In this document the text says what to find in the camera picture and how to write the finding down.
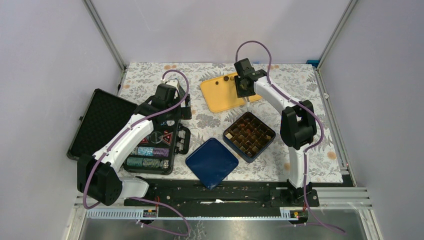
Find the blue tin with brown insert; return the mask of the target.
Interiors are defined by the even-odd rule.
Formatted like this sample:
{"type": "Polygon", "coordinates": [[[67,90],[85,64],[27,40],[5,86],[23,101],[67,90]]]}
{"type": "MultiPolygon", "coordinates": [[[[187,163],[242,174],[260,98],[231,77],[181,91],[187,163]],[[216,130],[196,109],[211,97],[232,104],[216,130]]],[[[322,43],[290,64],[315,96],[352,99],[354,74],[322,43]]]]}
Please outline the blue tin with brown insert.
{"type": "Polygon", "coordinates": [[[249,164],[271,145],[275,137],[276,132],[249,111],[223,132],[223,141],[249,164]]]}

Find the blue tin lid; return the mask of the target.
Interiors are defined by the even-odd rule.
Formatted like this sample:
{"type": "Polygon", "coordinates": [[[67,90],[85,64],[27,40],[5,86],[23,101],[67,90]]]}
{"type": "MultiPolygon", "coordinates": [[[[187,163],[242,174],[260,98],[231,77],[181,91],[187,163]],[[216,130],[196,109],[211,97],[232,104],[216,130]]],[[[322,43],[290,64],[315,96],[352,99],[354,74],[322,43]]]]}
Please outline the blue tin lid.
{"type": "Polygon", "coordinates": [[[239,164],[239,160],[216,138],[194,150],[185,164],[209,190],[216,188],[239,164]]]}

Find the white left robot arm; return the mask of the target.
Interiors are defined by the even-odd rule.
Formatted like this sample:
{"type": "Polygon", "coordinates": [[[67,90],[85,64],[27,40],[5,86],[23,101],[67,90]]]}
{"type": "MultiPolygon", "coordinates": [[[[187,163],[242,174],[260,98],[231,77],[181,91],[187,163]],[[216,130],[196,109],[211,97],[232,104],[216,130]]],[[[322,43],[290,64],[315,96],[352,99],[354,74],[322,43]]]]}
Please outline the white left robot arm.
{"type": "Polygon", "coordinates": [[[77,189],[83,194],[84,208],[110,206],[119,199],[137,199],[144,206],[154,202],[155,192],[146,180],[120,177],[118,170],[136,146],[155,131],[155,126],[169,121],[170,116],[182,117],[181,104],[187,103],[188,97],[178,80],[166,80],[153,96],[137,106],[109,142],[92,154],[79,156],[77,189]]]}

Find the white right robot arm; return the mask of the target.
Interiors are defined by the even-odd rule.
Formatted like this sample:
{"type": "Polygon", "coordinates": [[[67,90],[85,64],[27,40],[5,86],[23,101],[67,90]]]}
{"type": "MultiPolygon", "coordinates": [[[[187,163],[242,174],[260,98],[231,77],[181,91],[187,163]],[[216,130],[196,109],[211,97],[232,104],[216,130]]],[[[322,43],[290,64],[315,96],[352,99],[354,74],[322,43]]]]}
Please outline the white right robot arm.
{"type": "Polygon", "coordinates": [[[286,198],[293,206],[307,199],[308,153],[317,134],[314,107],[309,100],[290,96],[263,69],[254,69],[248,58],[234,63],[235,87],[239,98],[261,96],[281,115],[280,137],[289,150],[290,173],[286,198]]]}

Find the pile of dark chocolates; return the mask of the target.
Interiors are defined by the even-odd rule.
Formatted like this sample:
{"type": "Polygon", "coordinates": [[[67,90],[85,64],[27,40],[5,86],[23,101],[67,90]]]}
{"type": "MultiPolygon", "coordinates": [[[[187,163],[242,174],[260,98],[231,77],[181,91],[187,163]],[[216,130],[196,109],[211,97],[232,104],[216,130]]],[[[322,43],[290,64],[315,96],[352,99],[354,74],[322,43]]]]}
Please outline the pile of dark chocolates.
{"type": "Polygon", "coordinates": [[[234,79],[235,79],[234,76],[228,76],[228,75],[226,75],[226,76],[223,77],[223,80],[225,82],[234,81],[234,79]]]}

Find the yellow plastic tray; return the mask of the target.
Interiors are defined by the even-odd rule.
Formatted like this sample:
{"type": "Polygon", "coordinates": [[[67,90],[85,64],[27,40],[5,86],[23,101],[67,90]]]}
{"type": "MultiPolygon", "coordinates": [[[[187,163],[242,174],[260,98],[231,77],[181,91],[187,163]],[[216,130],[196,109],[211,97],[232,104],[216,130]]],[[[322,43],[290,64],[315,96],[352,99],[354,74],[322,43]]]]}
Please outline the yellow plastic tray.
{"type": "Polygon", "coordinates": [[[200,83],[200,90],[205,99],[208,109],[212,113],[220,113],[245,104],[242,98],[238,98],[234,81],[224,81],[224,76],[236,76],[233,72],[200,83]]]}

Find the floral table cloth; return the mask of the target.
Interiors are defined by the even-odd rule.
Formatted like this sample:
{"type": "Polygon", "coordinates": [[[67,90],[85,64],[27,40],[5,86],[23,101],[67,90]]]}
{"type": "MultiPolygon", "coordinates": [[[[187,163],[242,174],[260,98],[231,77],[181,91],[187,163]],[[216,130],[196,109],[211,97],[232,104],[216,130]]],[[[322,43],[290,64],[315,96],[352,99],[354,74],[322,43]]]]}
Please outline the floral table cloth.
{"type": "MultiPolygon", "coordinates": [[[[143,63],[129,65],[120,91],[120,97],[141,104],[156,91],[163,74],[177,79],[185,88],[189,81],[192,118],[182,124],[191,132],[189,151],[193,152],[210,138],[223,139],[224,130],[245,112],[251,112],[271,127],[280,131],[280,119],[276,110],[265,100],[241,105],[219,113],[209,110],[200,84],[235,72],[231,63],[143,63]]],[[[342,174],[338,153],[329,127],[314,69],[309,64],[275,64],[271,67],[271,79],[291,96],[312,102],[314,112],[321,121],[324,137],[320,145],[309,150],[309,177],[312,182],[340,183],[342,174]]],[[[227,176],[231,181],[284,182],[291,170],[289,149],[277,135],[273,142],[252,163],[239,159],[238,166],[227,176]]]]}

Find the black poker chip case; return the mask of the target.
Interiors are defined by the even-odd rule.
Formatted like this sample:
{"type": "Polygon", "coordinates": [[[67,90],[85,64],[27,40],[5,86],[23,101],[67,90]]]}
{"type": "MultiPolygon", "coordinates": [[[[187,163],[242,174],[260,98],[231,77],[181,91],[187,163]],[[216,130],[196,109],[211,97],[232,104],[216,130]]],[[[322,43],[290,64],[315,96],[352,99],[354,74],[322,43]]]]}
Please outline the black poker chip case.
{"type": "MultiPolygon", "coordinates": [[[[101,89],[95,89],[66,153],[71,160],[92,155],[105,146],[128,122],[137,104],[101,89]]],[[[184,155],[190,145],[190,130],[180,121],[154,124],[125,159],[123,168],[132,173],[169,175],[175,155],[184,155]]]]}

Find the blue clamp at corner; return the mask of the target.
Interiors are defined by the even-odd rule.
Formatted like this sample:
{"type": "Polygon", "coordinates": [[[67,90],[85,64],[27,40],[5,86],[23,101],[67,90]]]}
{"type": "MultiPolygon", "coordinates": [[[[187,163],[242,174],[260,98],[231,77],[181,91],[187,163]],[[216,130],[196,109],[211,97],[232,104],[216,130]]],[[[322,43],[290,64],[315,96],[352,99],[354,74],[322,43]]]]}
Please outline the blue clamp at corner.
{"type": "Polygon", "coordinates": [[[306,64],[312,65],[314,68],[318,68],[318,66],[320,64],[320,60],[309,59],[309,60],[306,61],[306,64]]]}

